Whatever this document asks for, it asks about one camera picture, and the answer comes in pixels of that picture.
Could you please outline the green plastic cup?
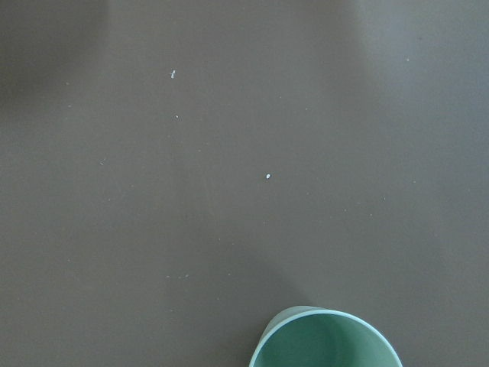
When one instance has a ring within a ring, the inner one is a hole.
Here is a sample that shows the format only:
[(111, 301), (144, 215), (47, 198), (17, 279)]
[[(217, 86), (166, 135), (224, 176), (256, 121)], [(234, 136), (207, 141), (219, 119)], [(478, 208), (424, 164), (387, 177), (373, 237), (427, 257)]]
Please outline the green plastic cup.
[(377, 329), (349, 313), (288, 307), (265, 327), (250, 366), (401, 366)]

